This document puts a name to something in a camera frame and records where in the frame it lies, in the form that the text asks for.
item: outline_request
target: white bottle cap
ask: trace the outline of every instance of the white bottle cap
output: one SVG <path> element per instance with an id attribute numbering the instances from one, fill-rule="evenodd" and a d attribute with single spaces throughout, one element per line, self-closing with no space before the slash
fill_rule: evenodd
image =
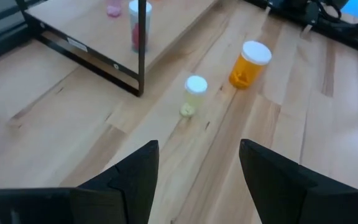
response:
<path id="1" fill-rule="evenodd" d="M 149 2 L 146 2 L 146 16 L 150 15 L 152 12 L 152 5 Z M 129 13 L 133 16 L 137 16 L 139 13 L 139 2 L 138 0 L 133 0 L 129 3 Z"/>
<path id="2" fill-rule="evenodd" d="M 206 92 L 208 83 L 206 82 L 205 78 L 198 75 L 192 75 L 187 78 L 185 88 L 186 91 L 192 95 L 202 95 Z"/>
<path id="3" fill-rule="evenodd" d="M 256 41 L 244 42 L 241 55 L 257 65 L 266 65 L 272 59 L 271 51 L 264 44 Z"/>

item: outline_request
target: pink bottle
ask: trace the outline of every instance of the pink bottle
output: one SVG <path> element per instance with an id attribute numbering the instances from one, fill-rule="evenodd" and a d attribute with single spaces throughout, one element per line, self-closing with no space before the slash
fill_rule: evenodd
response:
<path id="1" fill-rule="evenodd" d="M 107 0 L 107 15 L 119 17 L 121 15 L 121 0 Z"/>

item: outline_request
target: clear container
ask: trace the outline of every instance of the clear container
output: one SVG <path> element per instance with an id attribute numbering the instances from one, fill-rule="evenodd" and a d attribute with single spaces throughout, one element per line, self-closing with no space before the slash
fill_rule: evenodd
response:
<path id="1" fill-rule="evenodd" d="M 121 15 L 121 0 L 107 0 L 107 15 L 110 17 L 119 17 Z"/>
<path id="2" fill-rule="evenodd" d="M 133 0 L 129 3 L 129 16 L 131 21 L 131 39 L 132 39 L 132 49 L 135 52 L 139 51 L 139 2 L 138 0 Z M 147 42 L 149 39 L 149 29 L 150 29 L 150 17 L 152 15 L 152 5 L 149 2 L 146 2 L 146 48 Z"/>
<path id="3" fill-rule="evenodd" d="M 193 116 L 197 108 L 202 104 L 208 84 L 198 75 L 187 78 L 185 83 L 185 103 L 180 108 L 180 114 L 184 117 Z"/>
<path id="4" fill-rule="evenodd" d="M 230 74 L 230 83 L 238 89 L 247 88 L 256 80 L 271 59 L 272 53 L 264 44 L 256 41 L 245 42 Z"/>

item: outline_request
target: wood surface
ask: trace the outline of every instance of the wood surface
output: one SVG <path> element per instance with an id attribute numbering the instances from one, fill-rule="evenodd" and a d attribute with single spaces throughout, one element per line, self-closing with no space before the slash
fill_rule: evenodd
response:
<path id="1" fill-rule="evenodd" d="M 110 18 L 106 0 L 48 0 L 28 13 L 121 65 L 138 71 L 138 54 L 131 47 L 128 3 L 122 14 Z M 152 16 L 145 55 L 145 71 L 207 12 L 216 0 L 151 0 Z"/>
<path id="2" fill-rule="evenodd" d="M 358 188 L 358 51 L 267 17 L 214 6 L 149 72 L 136 98 L 33 41 L 0 58 L 0 188 L 76 186 L 151 139 L 160 144 L 149 223 L 260 223 L 240 139 Z M 273 59 L 247 90 L 228 76 L 245 40 Z M 209 83 L 182 118 L 183 82 Z"/>

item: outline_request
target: metal frame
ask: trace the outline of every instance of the metal frame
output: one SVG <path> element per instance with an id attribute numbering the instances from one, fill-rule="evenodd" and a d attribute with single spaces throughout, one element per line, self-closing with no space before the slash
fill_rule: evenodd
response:
<path id="1" fill-rule="evenodd" d="M 96 50 L 92 49 L 91 47 L 82 44 L 80 41 L 76 40 L 73 37 L 45 24 L 43 21 L 31 16 L 29 13 L 26 12 L 28 9 L 28 4 L 24 0 L 15 0 L 19 9 L 21 10 L 24 19 L 29 26 L 30 35 L 40 41 L 41 43 L 45 44 L 46 46 L 50 47 L 51 49 L 56 50 L 57 52 L 61 53 L 62 55 L 68 57 L 69 59 L 75 61 L 76 63 L 84 66 L 85 68 L 91 70 L 95 74 L 101 76 L 102 78 L 106 79 L 107 81 L 116 84 L 120 88 L 132 93 L 135 96 L 141 96 L 144 92 L 144 73 L 145 73 L 145 21 L 146 21 L 146 0 L 139 1 L 139 70 L 138 72 L 134 72 L 129 68 L 117 63 L 113 60 L 113 58 L 108 58 L 105 55 L 97 52 Z M 75 43 L 75 45 L 85 52 L 88 52 L 90 55 L 94 56 L 95 58 L 99 59 L 100 61 L 113 66 L 115 69 L 119 70 L 120 72 L 125 73 L 126 75 L 130 76 L 131 78 L 137 80 L 139 87 L 138 89 L 134 88 L 133 86 L 127 84 L 126 82 L 118 79 L 114 75 L 104 71 L 103 69 L 89 63 L 87 60 L 73 54 L 72 52 L 64 49 L 63 47 L 59 46 L 55 41 L 50 40 L 42 35 L 43 32 L 50 31 L 51 33 L 57 35 L 58 37 L 67 40 L 71 43 Z"/>
<path id="2" fill-rule="evenodd" d="M 358 50 L 358 24 L 350 24 L 340 20 L 335 22 L 327 20 L 314 1 L 308 2 L 302 11 L 289 8 L 287 5 L 289 0 L 244 1 L 303 26 L 305 28 L 303 33 L 313 30 Z"/>

